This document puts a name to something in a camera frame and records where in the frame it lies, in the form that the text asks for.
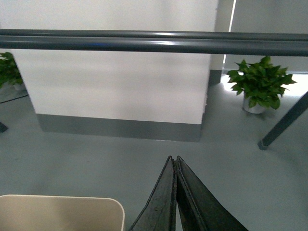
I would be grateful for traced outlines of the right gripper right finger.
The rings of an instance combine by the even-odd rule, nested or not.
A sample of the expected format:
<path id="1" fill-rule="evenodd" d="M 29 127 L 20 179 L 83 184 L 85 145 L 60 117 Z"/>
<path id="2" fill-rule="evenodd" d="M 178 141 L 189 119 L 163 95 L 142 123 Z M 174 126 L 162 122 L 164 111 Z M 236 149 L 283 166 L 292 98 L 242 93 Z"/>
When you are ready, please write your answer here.
<path id="1" fill-rule="evenodd" d="M 246 231 L 186 162 L 177 157 L 177 203 L 184 231 Z"/>

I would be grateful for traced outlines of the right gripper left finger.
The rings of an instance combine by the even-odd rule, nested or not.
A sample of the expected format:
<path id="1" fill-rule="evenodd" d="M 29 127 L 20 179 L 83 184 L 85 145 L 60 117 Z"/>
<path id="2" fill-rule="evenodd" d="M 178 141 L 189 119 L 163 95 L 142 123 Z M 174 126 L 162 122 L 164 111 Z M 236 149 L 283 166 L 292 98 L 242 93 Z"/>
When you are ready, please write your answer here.
<path id="1" fill-rule="evenodd" d="M 144 208 L 130 231 L 174 231 L 176 229 L 177 175 L 169 156 Z"/>

